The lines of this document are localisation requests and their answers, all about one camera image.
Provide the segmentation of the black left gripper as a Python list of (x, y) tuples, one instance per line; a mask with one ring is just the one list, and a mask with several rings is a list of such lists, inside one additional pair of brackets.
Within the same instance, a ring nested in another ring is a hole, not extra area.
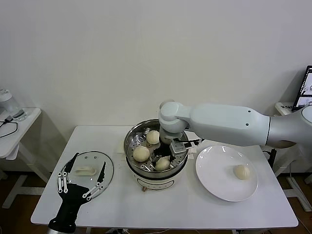
[(58, 193), (62, 199), (62, 204), (57, 216), (50, 220), (48, 228), (54, 231), (75, 231), (77, 215), (81, 205), (100, 195), (104, 191), (104, 178), (106, 161), (97, 178), (96, 185), (90, 190), (86, 187), (69, 183), (68, 175), (78, 157), (76, 153), (58, 173)]

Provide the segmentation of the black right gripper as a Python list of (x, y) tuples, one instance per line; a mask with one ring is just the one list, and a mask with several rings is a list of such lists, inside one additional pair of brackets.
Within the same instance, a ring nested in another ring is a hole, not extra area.
[(151, 159), (151, 167), (154, 169), (156, 166), (156, 163), (158, 162), (159, 157), (166, 157), (169, 156), (170, 160), (170, 169), (174, 168), (176, 166), (176, 157), (172, 155), (172, 152), (170, 150), (170, 145), (165, 144), (163, 142), (160, 143), (160, 145), (153, 150), (153, 155), (150, 157)]

